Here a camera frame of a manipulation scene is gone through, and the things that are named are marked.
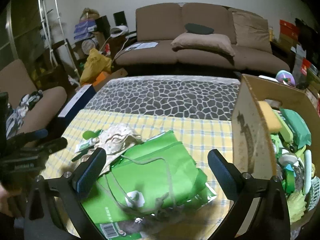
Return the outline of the cream patterned cloth bag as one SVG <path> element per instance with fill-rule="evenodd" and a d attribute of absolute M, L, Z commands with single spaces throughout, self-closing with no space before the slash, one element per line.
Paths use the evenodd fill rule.
<path fill-rule="evenodd" d="M 96 144 L 89 149 L 76 153 L 72 162 L 87 161 L 97 148 L 102 148 L 106 153 L 106 161 L 100 175 L 110 171 L 111 164 L 129 148 L 143 143 L 142 136 L 127 124 L 112 125 L 103 129 L 99 139 L 94 139 Z"/>

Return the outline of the green fabric bag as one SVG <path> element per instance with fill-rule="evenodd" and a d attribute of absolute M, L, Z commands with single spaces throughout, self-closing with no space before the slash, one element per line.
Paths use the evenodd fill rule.
<path fill-rule="evenodd" d="M 173 131 L 129 148 L 100 176 L 82 206 L 95 224 L 167 218 L 198 210 L 216 192 Z"/>

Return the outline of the white green sachet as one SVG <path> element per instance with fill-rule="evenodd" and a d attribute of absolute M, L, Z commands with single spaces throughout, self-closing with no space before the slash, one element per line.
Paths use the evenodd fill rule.
<path fill-rule="evenodd" d="M 78 153 L 78 152 L 85 151 L 85 150 L 89 149 L 90 147 L 94 146 L 95 144 L 96 144 L 96 142 L 93 138 L 86 140 L 86 141 L 83 141 L 83 142 L 76 145 L 74 152 Z"/>

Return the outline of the green plastic leaf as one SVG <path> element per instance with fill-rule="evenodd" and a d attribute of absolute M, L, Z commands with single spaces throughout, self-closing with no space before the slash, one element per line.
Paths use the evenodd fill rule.
<path fill-rule="evenodd" d="M 101 135 L 102 132 L 103 132 L 102 129 L 99 129 L 99 130 L 97 130 L 97 131 L 85 131 L 85 132 L 82 134 L 82 137 L 83 137 L 85 140 L 99 139 L 99 135 Z"/>

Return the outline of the green comb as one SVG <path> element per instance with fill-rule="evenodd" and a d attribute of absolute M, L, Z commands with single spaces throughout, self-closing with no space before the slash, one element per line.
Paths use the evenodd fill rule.
<path fill-rule="evenodd" d="M 306 210 L 308 212 L 313 210 L 319 202 L 319 189 L 320 189 L 319 177 L 315 176 L 311 180 L 311 189 L 309 191 L 309 198 L 306 206 Z"/>

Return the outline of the dark blue box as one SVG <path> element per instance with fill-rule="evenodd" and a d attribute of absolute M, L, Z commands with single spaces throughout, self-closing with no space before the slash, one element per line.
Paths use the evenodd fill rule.
<path fill-rule="evenodd" d="M 95 94 L 96 91 L 93 85 L 84 85 L 76 92 L 71 100 L 69 100 L 57 117 L 63 118 L 65 121 L 72 121 Z"/>

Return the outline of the mint handheld device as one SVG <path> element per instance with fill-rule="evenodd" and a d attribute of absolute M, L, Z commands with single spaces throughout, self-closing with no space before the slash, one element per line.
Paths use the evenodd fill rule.
<path fill-rule="evenodd" d="M 306 196 L 311 189 L 312 178 L 312 153 L 310 150 L 304 151 L 304 185 L 303 194 Z"/>

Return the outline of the green tissue pack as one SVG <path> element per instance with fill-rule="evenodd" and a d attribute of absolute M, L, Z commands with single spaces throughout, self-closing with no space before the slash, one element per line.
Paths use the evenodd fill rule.
<path fill-rule="evenodd" d="M 293 142 L 298 149 L 306 145 L 311 146 L 311 132 L 304 119 L 291 109 L 281 108 L 280 112 L 293 133 Z"/>

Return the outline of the yellow checked tablecloth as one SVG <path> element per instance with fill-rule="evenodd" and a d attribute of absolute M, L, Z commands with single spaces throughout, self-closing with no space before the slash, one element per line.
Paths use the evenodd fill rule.
<path fill-rule="evenodd" d="M 42 176 L 59 178 L 86 157 L 84 133 L 100 132 L 107 163 L 82 202 L 107 239 L 208 239 L 230 202 L 208 165 L 210 150 L 233 160 L 228 121 L 81 110 L 65 130 L 68 145 Z"/>

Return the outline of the purple round toy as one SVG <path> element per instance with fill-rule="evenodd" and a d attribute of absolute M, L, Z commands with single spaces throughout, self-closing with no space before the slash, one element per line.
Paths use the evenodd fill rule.
<path fill-rule="evenodd" d="M 291 87 L 296 86 L 296 82 L 295 82 L 293 75 L 286 70 L 280 70 L 276 74 L 276 80 L 279 83 L 287 84 L 288 86 L 291 86 Z"/>

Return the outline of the white floor stand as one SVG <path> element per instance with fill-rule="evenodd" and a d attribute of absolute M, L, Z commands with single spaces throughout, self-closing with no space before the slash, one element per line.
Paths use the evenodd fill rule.
<path fill-rule="evenodd" d="M 58 38 L 61 38 L 62 46 L 66 49 L 71 62 L 71 68 L 77 78 L 80 78 L 78 67 L 75 64 L 75 56 L 72 53 L 70 43 L 65 36 L 62 26 L 61 14 L 57 0 L 37 0 L 39 15 L 44 34 L 44 39 L 49 49 L 49 62 L 53 67 L 58 66 L 58 60 L 54 45 L 57 44 Z"/>

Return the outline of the brown sofa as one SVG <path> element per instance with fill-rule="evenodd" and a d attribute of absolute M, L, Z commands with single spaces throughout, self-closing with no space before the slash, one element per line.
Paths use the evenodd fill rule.
<path fill-rule="evenodd" d="M 289 65 L 272 53 L 267 19 L 207 3 L 160 3 L 136 10 L 136 43 L 118 66 L 182 66 L 277 74 Z"/>

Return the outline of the beige cushion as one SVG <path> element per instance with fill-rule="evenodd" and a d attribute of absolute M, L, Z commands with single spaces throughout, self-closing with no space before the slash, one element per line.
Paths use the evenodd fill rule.
<path fill-rule="evenodd" d="M 235 56 L 231 41 L 223 34 L 198 35 L 183 33 L 171 42 L 173 50 L 196 49 L 214 51 L 231 57 Z"/>

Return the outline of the large beige back pillow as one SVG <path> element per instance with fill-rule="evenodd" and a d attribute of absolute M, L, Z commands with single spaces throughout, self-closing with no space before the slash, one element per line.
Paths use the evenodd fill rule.
<path fill-rule="evenodd" d="M 268 21 L 249 11 L 229 8 L 236 34 L 236 45 L 272 53 Z"/>

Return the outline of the black oval pad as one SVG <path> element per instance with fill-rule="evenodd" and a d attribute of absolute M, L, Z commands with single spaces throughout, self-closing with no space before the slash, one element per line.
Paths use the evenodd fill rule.
<path fill-rule="evenodd" d="M 200 25 L 200 24 L 187 23 L 184 27 L 188 33 L 192 33 L 192 34 L 210 35 L 214 33 L 213 28 Z"/>

